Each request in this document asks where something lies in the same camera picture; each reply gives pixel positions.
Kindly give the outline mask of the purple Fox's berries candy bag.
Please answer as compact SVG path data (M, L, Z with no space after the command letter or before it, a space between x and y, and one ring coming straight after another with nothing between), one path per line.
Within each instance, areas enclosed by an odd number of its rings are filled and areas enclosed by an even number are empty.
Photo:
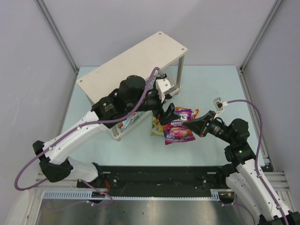
M165 145L194 141L193 132L183 125L184 120L175 120L163 125Z

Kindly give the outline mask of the orange Fox's fruits candy bag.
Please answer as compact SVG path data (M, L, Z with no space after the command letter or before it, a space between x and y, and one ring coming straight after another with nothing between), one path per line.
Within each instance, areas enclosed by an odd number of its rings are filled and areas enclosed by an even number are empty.
M197 117L199 109L189 109L184 107L176 107L176 113L180 115L180 120L188 121Z

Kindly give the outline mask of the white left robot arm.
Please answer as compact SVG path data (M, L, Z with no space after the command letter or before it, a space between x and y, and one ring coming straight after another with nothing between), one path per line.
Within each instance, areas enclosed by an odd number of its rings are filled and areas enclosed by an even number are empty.
M125 121L133 113L151 111L162 125L178 119L174 104L163 110L164 103L172 98L175 89L174 82L167 75L152 78L151 82L137 75L128 76L70 129L51 141L33 143L43 175L51 183L66 178L101 182L104 175L97 163L84 163L70 155L89 139Z

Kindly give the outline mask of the teal Fox's mint candy bag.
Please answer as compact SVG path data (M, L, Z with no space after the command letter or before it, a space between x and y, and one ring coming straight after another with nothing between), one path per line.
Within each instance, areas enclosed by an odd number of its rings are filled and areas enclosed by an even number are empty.
M129 129L137 120L141 118L141 116L144 114L144 112L135 112L128 118L126 118L124 121L118 122L117 126L118 128L123 132L126 129Z

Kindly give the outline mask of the green Fox's spring tea bag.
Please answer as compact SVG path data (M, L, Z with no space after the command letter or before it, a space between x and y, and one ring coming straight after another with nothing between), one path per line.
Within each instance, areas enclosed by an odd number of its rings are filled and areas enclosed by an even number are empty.
M161 126L159 120L152 116L152 130L151 130L151 136L157 135L157 136L164 136L164 130L163 126Z

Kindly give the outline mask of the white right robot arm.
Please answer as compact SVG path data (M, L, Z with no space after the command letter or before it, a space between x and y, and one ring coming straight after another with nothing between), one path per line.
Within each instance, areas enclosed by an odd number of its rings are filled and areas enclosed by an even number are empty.
M217 170L219 179L235 194L235 204L241 200L255 225L298 225L299 212L293 212L276 193L262 168L256 163L256 155L247 142L250 133L248 122L234 119L226 125L215 117L214 111L184 122L184 126L199 137L211 134L229 145L225 157L229 162Z

